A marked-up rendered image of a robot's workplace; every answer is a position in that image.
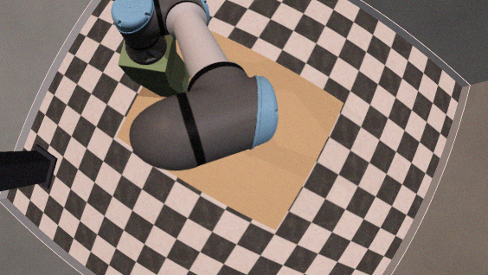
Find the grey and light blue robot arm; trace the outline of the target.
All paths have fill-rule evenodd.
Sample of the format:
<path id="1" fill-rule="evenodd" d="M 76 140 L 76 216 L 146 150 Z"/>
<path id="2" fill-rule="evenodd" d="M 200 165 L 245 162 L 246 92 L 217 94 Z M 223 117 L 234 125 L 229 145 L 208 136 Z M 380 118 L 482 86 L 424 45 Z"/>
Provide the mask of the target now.
<path id="1" fill-rule="evenodd" d="M 206 0 L 115 0 L 111 14 L 134 62 L 161 60 L 171 35 L 191 78 L 187 92 L 155 102 L 133 120 L 131 147 L 145 163 L 193 169 L 273 137 L 279 119 L 273 86 L 228 60 L 208 28 Z"/>

